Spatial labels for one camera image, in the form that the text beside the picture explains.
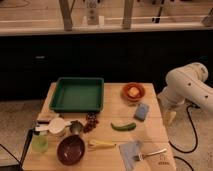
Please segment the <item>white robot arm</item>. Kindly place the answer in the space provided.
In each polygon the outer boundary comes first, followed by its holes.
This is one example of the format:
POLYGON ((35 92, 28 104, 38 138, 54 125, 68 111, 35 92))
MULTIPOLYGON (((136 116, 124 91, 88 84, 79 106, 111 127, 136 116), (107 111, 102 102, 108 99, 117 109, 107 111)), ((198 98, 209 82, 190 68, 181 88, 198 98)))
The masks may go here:
POLYGON ((205 84, 208 70, 199 62, 178 67, 166 75, 166 86, 157 95, 163 124, 168 126, 176 116, 175 109, 189 100, 203 111, 213 114, 213 88, 205 84))

